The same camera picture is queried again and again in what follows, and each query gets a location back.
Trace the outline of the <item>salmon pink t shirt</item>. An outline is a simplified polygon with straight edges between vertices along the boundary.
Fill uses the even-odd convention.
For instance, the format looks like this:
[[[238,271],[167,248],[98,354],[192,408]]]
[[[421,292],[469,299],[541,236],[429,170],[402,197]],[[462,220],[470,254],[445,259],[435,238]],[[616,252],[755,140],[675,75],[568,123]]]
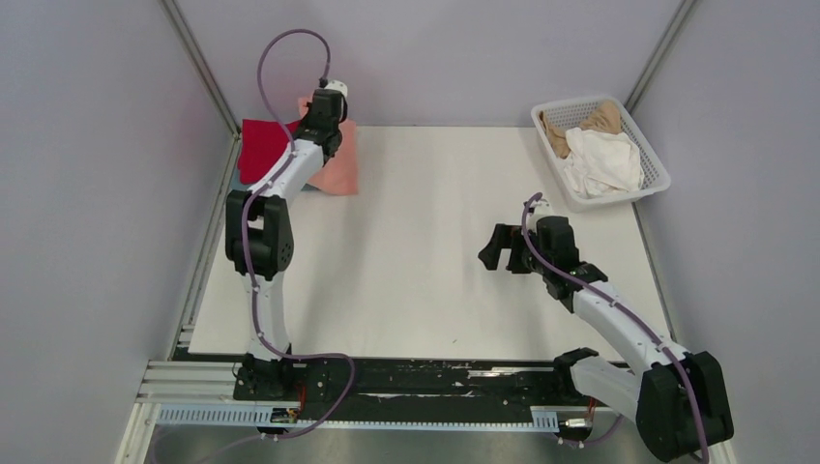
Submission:
[[[335,156],[307,181],[303,190],[319,190],[335,196],[352,196],[359,192],[358,127],[348,119],[339,128],[342,141]]]

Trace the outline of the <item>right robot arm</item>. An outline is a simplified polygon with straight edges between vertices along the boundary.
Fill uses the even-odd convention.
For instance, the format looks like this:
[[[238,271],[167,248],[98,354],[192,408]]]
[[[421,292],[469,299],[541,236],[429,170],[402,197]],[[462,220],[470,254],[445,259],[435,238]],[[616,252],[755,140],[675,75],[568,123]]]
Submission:
[[[590,348],[556,358],[558,399],[573,404],[590,396],[632,421],[648,451],[669,462],[706,452],[735,435],[719,361],[661,336],[628,308],[607,275],[581,260],[567,217],[541,216],[521,225],[498,223],[478,253],[489,271],[537,274],[547,293],[595,329],[627,364],[619,368]]]

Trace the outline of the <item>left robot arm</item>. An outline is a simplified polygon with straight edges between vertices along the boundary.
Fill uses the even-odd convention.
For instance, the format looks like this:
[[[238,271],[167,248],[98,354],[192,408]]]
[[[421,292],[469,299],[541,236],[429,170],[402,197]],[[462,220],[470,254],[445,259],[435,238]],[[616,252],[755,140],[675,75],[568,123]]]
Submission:
[[[347,117],[347,90],[332,81],[314,91],[307,112],[275,163],[225,205],[225,254],[249,300],[247,352],[236,374],[239,400],[283,400],[295,389],[291,342],[284,317],[283,281],[294,256],[289,205],[337,152]]]

